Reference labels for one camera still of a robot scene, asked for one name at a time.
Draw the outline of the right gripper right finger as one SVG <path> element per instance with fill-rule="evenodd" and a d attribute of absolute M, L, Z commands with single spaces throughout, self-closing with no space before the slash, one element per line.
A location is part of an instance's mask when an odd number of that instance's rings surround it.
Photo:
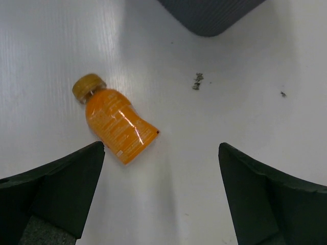
<path fill-rule="evenodd" d="M 219 165 L 238 244 L 326 244 L 326 186 L 265 165 L 228 143 Z"/>

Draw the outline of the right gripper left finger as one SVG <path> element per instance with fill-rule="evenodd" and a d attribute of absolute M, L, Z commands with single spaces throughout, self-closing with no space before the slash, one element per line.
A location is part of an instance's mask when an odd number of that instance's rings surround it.
<path fill-rule="evenodd" d="M 105 157 L 94 142 L 27 172 L 1 179 L 1 244 L 76 244 Z"/>

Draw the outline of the orange juice bottle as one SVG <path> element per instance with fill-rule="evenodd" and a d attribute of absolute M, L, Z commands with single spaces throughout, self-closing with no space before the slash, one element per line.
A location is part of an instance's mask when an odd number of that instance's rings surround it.
<path fill-rule="evenodd" d="M 143 120 L 132 103 L 122 93 L 107 88 L 97 74 L 81 77 L 72 93 L 85 105 L 90 129 L 124 165 L 131 163 L 159 136 L 159 129 Z"/>

